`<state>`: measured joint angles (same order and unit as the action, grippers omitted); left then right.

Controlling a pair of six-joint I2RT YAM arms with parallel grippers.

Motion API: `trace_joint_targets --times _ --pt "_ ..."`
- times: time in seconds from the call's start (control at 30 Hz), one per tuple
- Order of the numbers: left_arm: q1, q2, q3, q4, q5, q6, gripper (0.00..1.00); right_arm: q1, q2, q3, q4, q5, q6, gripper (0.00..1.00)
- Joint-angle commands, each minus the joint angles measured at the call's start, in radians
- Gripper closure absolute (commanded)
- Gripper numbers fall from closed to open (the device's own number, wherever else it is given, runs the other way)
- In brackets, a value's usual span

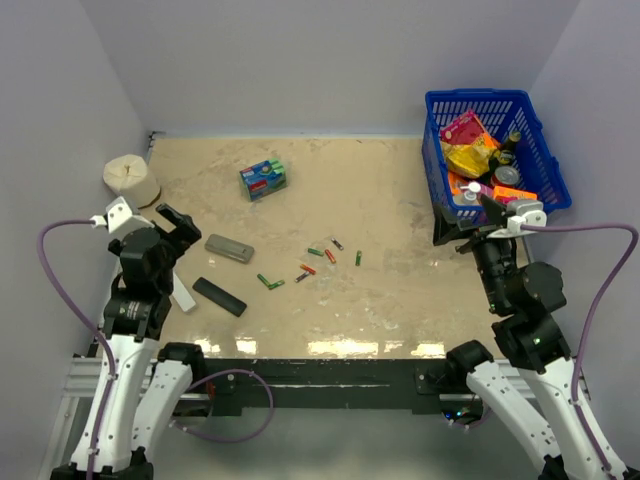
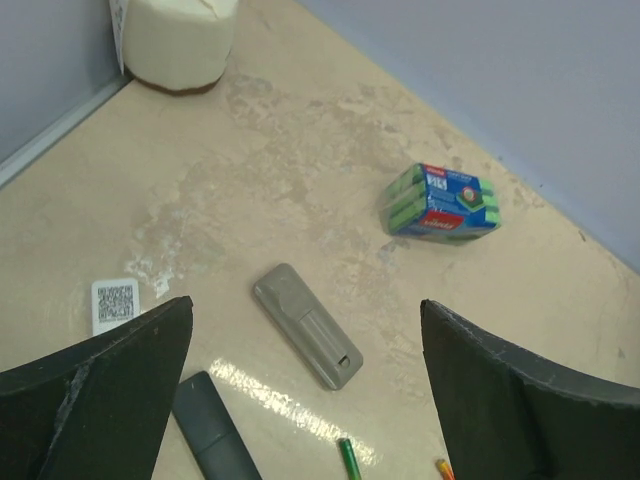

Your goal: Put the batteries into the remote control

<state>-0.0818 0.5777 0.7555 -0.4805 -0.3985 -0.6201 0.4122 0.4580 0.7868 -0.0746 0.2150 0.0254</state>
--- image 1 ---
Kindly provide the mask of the black remote control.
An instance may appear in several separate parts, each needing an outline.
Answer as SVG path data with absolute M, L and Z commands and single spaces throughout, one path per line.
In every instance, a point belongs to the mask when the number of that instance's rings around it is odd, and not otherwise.
M 194 282 L 192 288 L 195 292 L 204 296 L 236 317 L 240 317 L 247 308 L 247 304 L 244 301 L 231 295 L 203 277 L 198 278 Z

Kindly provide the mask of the orange battery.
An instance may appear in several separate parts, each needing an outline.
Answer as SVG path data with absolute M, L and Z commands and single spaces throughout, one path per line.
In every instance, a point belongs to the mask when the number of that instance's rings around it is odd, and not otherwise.
M 316 275 L 316 270 L 314 270 L 312 267 L 306 265 L 306 264 L 300 264 L 300 268 L 306 272 L 308 272 L 310 275 Z
M 328 260 L 330 261 L 331 264 L 336 264 L 337 263 L 337 260 L 336 260 L 335 256 L 333 255 L 333 253 L 329 249 L 325 249 L 324 253 L 325 253 L 326 257 L 328 258 Z

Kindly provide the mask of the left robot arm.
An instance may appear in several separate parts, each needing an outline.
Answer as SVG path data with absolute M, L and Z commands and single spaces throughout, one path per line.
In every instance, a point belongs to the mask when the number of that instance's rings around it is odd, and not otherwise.
M 202 350 L 159 339 L 171 306 L 190 312 L 196 302 L 174 271 L 180 257 L 202 237 L 192 218 L 162 203 L 157 213 L 173 228 L 165 231 L 124 198 L 89 220 L 104 228 L 120 263 L 96 329 L 104 358 L 81 437 L 67 464 L 53 479 L 150 479 L 153 457 L 184 392 L 207 380 Z

